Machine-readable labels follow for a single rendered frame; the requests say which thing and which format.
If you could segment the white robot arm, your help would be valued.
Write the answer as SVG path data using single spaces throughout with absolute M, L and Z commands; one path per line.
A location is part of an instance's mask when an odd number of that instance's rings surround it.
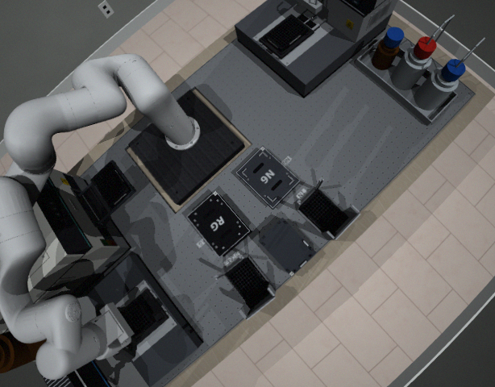
M 32 207 L 56 164 L 52 137 L 119 117 L 127 108 L 119 87 L 165 134 L 171 148 L 189 149 L 201 133 L 198 122 L 186 115 L 140 55 L 88 60 L 73 71 L 72 84 L 74 90 L 17 106 L 3 133 L 13 162 L 0 176 L 0 312 L 18 341 L 46 340 L 35 362 L 49 380 L 65 377 L 101 356 L 116 339 L 123 343 L 134 334 L 113 302 L 99 310 L 97 322 L 83 326 L 81 305 L 73 295 L 36 304 L 31 299 L 28 276 L 46 248 Z

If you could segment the black regrip nest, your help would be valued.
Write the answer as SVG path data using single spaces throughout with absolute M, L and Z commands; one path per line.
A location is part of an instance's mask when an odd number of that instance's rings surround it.
M 219 258 L 224 257 L 252 233 L 216 191 L 187 218 Z

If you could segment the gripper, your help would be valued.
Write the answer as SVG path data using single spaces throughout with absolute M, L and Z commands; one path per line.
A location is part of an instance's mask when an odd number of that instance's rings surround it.
M 101 303 L 98 303 L 96 306 L 95 306 L 95 310 L 96 310 L 96 318 L 93 318 L 91 319 L 90 321 L 88 321 L 86 324 L 88 325 L 93 325 L 96 321 L 98 321 L 101 317 L 102 317 L 102 314 L 101 312 L 99 311 L 100 309 L 102 309 L 102 307 L 105 306 Z M 117 307 L 119 312 L 121 313 L 126 307 Z M 103 360 L 103 359 L 106 359 L 108 357 L 111 357 L 117 353 L 122 353 L 123 355 L 125 355 L 127 358 L 129 358 L 130 360 L 132 360 L 134 357 L 135 357 L 135 354 L 136 354 L 136 350 L 137 350 L 137 344 L 140 340 L 141 340 L 141 337 L 144 333 L 141 332 L 139 333 L 138 335 L 136 335 L 134 338 L 130 337 L 128 340 L 126 340 L 125 342 L 123 343 L 120 343 L 118 339 L 116 339 L 113 343 L 111 343 L 109 346 L 106 347 L 106 350 L 104 351 L 104 353 L 99 356 L 98 358 L 96 358 L 96 360 Z M 127 347 L 129 349 L 127 349 Z

